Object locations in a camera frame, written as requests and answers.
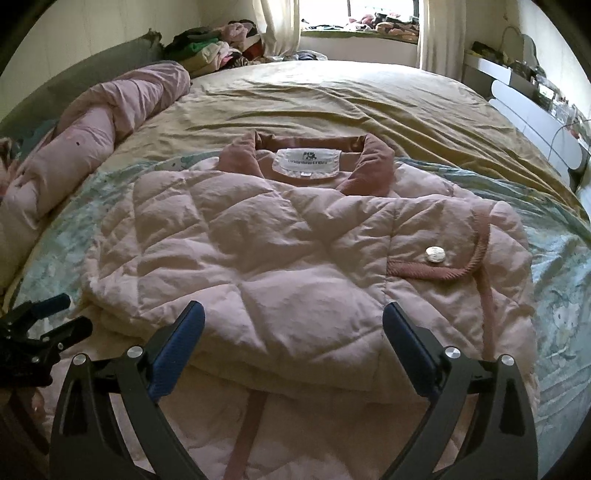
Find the clothing tag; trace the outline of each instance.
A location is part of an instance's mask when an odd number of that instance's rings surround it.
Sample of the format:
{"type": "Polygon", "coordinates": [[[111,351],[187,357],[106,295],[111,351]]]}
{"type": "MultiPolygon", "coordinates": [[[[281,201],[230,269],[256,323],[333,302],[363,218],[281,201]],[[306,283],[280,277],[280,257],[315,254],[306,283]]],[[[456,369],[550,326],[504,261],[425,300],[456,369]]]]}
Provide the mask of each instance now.
{"type": "Polygon", "coordinates": [[[273,170],[298,179],[328,179],[338,175],[341,150],[328,148],[283,148],[273,161],[273,170]]]}

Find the pink strap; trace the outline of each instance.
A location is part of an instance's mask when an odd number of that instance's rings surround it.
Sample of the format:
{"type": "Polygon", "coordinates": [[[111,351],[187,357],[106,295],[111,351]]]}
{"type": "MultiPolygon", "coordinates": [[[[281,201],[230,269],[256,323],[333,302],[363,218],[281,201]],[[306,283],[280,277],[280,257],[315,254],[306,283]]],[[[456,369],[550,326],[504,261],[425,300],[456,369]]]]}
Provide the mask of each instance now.
{"type": "Polygon", "coordinates": [[[230,455],[230,461],[223,474],[223,480],[242,480],[251,454],[252,444],[255,441],[262,412],[267,401],[267,392],[252,390],[248,397],[248,405],[242,427],[234,444],[234,450],[230,455]]]}

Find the blue gripper pad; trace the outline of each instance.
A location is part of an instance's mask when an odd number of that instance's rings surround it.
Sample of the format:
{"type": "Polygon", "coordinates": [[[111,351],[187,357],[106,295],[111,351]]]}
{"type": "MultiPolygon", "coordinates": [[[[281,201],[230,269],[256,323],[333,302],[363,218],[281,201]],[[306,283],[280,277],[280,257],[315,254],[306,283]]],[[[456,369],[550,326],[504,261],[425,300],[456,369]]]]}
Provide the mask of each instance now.
{"type": "Polygon", "coordinates": [[[170,395],[205,327],[205,310],[191,301],[174,322],[175,328],[152,363],[148,395],[153,402],[170,395]]]}
{"type": "Polygon", "coordinates": [[[429,330],[410,325],[410,320],[406,318],[397,303],[390,303],[384,308],[382,325],[417,394],[431,401],[436,400],[440,395],[439,368],[436,360],[419,338],[418,331],[423,330],[425,337],[428,336],[424,340],[430,343],[433,343],[430,338],[432,336],[432,340],[440,347],[437,339],[429,330]]]}

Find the pile of clothes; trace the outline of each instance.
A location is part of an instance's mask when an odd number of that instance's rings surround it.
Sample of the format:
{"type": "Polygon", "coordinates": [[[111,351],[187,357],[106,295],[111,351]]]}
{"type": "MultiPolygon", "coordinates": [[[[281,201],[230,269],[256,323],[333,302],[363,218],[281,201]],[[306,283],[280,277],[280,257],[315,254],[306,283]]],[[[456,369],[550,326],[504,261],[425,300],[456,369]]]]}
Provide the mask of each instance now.
{"type": "Polygon", "coordinates": [[[179,62],[191,78],[260,63],[264,52],[261,36],[250,20],[232,21],[218,28],[191,28],[174,37],[164,48],[167,60],[179,62]]]}
{"type": "Polygon", "coordinates": [[[419,21],[417,17],[410,17],[408,21],[400,20],[400,14],[376,13],[375,15],[366,14],[360,20],[349,18],[347,25],[316,25],[311,26],[303,22],[304,30],[337,30],[337,31],[362,31],[369,33],[379,33],[390,35],[400,40],[418,42],[420,32],[419,21]]]}

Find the pink comforter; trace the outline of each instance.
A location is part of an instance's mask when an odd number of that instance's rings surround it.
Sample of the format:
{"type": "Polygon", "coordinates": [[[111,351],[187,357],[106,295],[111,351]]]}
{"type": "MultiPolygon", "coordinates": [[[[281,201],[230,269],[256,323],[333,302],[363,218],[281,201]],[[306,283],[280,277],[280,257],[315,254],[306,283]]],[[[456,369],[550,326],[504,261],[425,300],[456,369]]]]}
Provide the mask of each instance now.
{"type": "Polygon", "coordinates": [[[0,203],[0,293],[26,260],[49,212],[144,121],[189,92],[176,62],[133,70],[74,100],[23,162],[0,203]]]}

